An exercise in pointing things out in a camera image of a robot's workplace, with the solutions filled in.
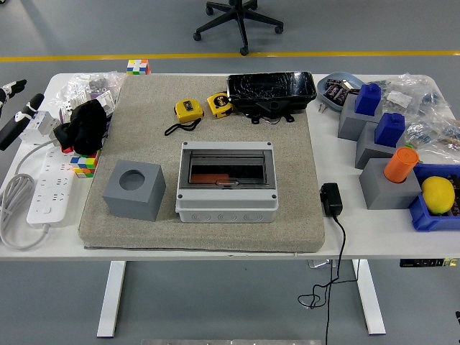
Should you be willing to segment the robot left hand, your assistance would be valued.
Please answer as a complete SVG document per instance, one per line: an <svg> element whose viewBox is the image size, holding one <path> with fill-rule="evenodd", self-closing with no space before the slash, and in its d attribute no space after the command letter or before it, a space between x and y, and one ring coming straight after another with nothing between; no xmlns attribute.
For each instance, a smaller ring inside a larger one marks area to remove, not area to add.
<svg viewBox="0 0 460 345"><path fill-rule="evenodd" d="M17 93L25 89L26 80L18 80L1 87L1 109L4 104ZM1 151L6 150L10 144L25 130L29 122L35 117L40 105L44 100L44 95L36 94L26 104L26 106L17 112L8 123L1 129Z"/></svg>

